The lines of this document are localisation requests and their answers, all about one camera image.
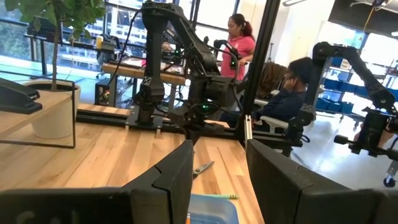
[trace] pink shirt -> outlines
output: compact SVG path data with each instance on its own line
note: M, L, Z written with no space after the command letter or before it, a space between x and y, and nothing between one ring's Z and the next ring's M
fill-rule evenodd
M228 39L228 42L238 50L240 56L247 57L250 55L250 51L254 49L255 43L252 37L237 37ZM234 77L235 70L230 69L229 63L231 56L227 53L223 53L223 61L221 63L221 76L223 77ZM239 68L237 80L242 80L244 77L244 66Z

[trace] scissors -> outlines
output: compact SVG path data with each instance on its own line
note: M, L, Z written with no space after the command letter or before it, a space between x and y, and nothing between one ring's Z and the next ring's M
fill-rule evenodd
M203 171L207 170L209 167L211 167L214 164L214 161L211 161L193 171L193 179L197 178L199 174L201 174Z

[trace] stapler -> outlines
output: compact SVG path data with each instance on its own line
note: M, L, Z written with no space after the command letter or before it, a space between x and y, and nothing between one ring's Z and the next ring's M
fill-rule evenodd
M0 78L0 111L31 114L43 108L34 101L38 98L37 90Z

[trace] desk surface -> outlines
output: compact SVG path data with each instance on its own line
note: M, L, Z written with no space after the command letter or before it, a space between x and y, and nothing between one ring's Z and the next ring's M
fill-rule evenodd
M0 190L17 188L122 186L173 151L180 134L126 131L124 128L76 124L77 147L52 149L0 144ZM26 126L11 134L20 141L44 141ZM59 139L58 143L70 141ZM195 145L194 167L214 165L194 181L194 194L238 194L240 224L264 223L237 141L201 138Z
M71 93L54 93L40 90L39 93L40 98L35 100L35 102L41 103L43 105L43 109L36 111L35 113L17 114L0 111L0 138L13 133L36 119L39 119L72 99Z
M102 70L106 73L113 74L117 65L113 65L111 63L105 63L102 65ZM144 78L144 70L139 68L132 68L120 65L118 68L118 74L124 77L131 77L131 78ZM175 85L184 85L185 78L182 75L171 75L166 73L161 73L160 77L162 78L163 82Z

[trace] potted plant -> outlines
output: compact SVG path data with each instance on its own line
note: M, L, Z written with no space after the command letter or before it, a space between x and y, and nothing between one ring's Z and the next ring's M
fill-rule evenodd
M36 80L26 85L43 91L72 91L70 83L57 81L58 41L62 25L72 27L71 40L79 39L81 34L91 38L85 29L87 24L94 24L97 18L105 14L104 0L6 0L7 11L19 9L22 22L31 22L34 29L40 30L40 17L48 19L55 26L52 59L52 79ZM75 112L80 98L80 87L75 88ZM66 104L57 111L32 123L36 136L40 138L63 138L72 133L72 106Z

